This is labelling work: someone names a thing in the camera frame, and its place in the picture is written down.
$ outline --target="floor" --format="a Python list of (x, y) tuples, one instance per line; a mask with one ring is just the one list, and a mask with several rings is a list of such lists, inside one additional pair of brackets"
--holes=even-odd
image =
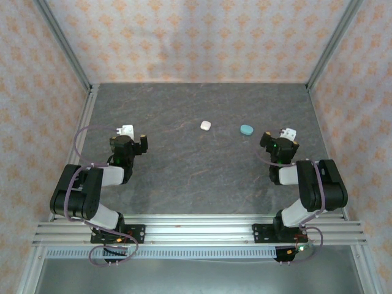
[(36, 291), (114, 292), (363, 293), (349, 246), (323, 247), (317, 258), (290, 266), (274, 260), (134, 259), (119, 268), (96, 268), (87, 260), (51, 259)]
[[(205, 132), (203, 120), (212, 123)], [(295, 159), (324, 159), (314, 109), (299, 84), (102, 84), (90, 125), (133, 124), (149, 150), (134, 174), (105, 187), (101, 203), (124, 214), (275, 214), (298, 198), (297, 186), (275, 186), (260, 147), (264, 131), (297, 130)], [(239, 128), (254, 128), (250, 137)], [(91, 130), (83, 155), (106, 161), (107, 131)]]

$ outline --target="white object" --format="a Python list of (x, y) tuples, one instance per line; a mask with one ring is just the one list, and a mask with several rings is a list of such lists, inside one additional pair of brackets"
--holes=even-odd
[(202, 124), (200, 125), (200, 128), (202, 130), (209, 130), (211, 127), (211, 123), (209, 121), (203, 121)]
[(121, 185), (124, 180), (124, 169), (122, 167), (114, 167), (109, 165), (102, 168), (104, 176), (102, 177), (102, 187), (111, 185)]
[(99, 203), (96, 215), (89, 220), (93, 225), (98, 225), (108, 230), (113, 230), (117, 226), (118, 213), (108, 209), (106, 206)]
[(280, 138), (286, 138), (289, 139), (290, 141), (294, 141), (295, 136), (296, 136), (296, 130), (286, 127), (285, 129), (282, 129)]
[(290, 207), (283, 209), (282, 221), (286, 227), (297, 227), (302, 221), (307, 219), (309, 216), (315, 214), (315, 211), (308, 212), (305, 207), (302, 206), (301, 199), (298, 199)]
[(134, 140), (134, 126), (131, 124), (126, 124), (121, 128), (117, 128), (117, 134), (130, 136), (130, 138)]
[(279, 169), (279, 182), (282, 185), (298, 185), (296, 165)]

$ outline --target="patterned wallpaper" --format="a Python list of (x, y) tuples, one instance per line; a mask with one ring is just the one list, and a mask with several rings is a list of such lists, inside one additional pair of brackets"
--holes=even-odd
[(312, 94), (331, 157), (392, 289), (392, 2), (365, 0)]
[(0, 293), (16, 292), (85, 97), (33, 1), (0, 1)]
[(48, 2), (91, 83), (304, 83), (349, 0)]

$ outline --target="wallpaper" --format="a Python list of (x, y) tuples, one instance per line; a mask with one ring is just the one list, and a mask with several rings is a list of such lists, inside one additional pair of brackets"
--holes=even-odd
[(48, 0), (91, 83), (305, 83), (349, 0)]
[(0, 1), (0, 293), (15, 293), (86, 93), (31, 0)]
[(365, 0), (312, 93), (330, 156), (392, 288), (392, 2)]

